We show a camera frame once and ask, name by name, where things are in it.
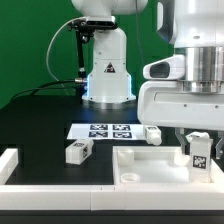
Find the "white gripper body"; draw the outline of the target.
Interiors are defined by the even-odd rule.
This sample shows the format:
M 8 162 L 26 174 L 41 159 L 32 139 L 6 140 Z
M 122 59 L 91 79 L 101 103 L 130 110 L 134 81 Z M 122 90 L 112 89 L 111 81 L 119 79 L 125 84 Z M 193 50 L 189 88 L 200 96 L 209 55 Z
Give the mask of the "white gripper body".
M 145 125 L 224 131 L 224 90 L 191 94 L 178 81 L 147 81 L 139 91 L 137 116 Z

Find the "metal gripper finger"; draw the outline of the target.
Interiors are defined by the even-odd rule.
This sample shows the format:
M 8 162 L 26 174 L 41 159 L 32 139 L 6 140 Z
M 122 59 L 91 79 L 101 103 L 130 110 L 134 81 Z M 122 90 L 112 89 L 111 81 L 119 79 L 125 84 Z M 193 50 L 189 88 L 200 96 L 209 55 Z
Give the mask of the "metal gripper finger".
M 218 142 L 215 146 L 217 159 L 220 159 L 221 156 L 223 155 L 223 148 L 224 148 L 224 131 L 219 131 Z
M 184 128 L 176 128 L 175 136 L 180 143 L 182 153 L 184 155 L 188 155 L 189 154 L 189 142 L 185 135 L 185 129 Z

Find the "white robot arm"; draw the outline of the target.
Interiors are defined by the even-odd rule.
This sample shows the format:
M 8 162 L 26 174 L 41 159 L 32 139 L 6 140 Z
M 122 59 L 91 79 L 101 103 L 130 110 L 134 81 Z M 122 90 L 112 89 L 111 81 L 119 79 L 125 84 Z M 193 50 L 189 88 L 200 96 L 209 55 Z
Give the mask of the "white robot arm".
M 143 10 L 148 0 L 71 0 L 84 15 L 82 28 L 94 34 L 93 70 L 83 100 L 101 107 L 136 98 L 141 123 L 215 130 L 224 147 L 224 0 L 158 0 L 157 32 L 174 54 L 143 68 L 147 80 L 137 97 L 126 71 L 126 36 L 116 14 Z

